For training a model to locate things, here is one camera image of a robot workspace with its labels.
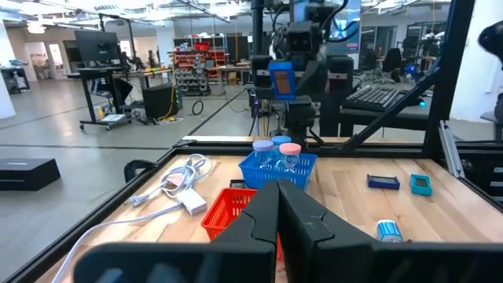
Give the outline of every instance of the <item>person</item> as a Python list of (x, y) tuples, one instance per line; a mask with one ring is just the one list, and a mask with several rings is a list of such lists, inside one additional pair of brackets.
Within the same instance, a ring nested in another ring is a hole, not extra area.
[(149, 50), (149, 65), (150, 68), (156, 67), (156, 59), (154, 59), (154, 54), (151, 50)]

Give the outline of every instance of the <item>blue box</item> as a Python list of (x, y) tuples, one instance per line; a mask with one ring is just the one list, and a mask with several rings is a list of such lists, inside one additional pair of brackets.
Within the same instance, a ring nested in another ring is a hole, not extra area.
[(278, 100), (296, 99), (296, 74), (289, 61), (273, 61), (267, 66), (274, 96)]

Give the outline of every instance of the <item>black box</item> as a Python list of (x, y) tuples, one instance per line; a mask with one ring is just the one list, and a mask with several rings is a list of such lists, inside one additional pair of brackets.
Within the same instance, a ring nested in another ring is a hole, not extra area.
[(54, 159), (0, 159), (0, 190), (36, 191), (60, 177)]
[(163, 83), (143, 90), (143, 103), (147, 118), (167, 118), (178, 113), (176, 90), (171, 83)]

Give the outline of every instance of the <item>power adapter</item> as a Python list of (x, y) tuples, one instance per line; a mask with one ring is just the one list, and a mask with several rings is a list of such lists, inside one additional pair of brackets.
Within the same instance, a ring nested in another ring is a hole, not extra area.
[(176, 199), (185, 205), (185, 208), (191, 215), (196, 215), (207, 210), (206, 201), (192, 188), (177, 194)]

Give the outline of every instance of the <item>cable on floor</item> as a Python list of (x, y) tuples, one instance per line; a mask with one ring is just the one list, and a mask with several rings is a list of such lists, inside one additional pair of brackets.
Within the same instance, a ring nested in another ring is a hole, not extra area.
[[(196, 108), (196, 105), (200, 103), (201, 104), (201, 109), (196, 112), (194, 109)], [(192, 116), (198, 116), (199, 114), (201, 114), (204, 110), (204, 103), (202, 100), (197, 100), (196, 102), (194, 102), (194, 104), (192, 105)]]
[[(245, 92), (245, 91), (246, 91), (246, 89), (243, 89), (243, 90), (242, 90), (242, 91), (240, 91), (237, 95), (239, 96), (239, 95), (241, 95), (241, 94), (242, 94), (243, 92)], [(224, 94), (224, 96), (226, 97), (226, 100), (227, 100), (227, 105), (229, 106), (230, 110), (232, 110), (234, 113), (242, 113), (242, 112), (247, 111), (247, 109), (246, 109), (246, 108), (243, 108), (243, 110), (236, 110), (236, 109), (234, 109), (234, 108), (230, 105), (230, 102), (231, 102), (231, 101), (230, 101), (229, 97), (227, 97), (227, 92), (224, 92), (223, 94)]]

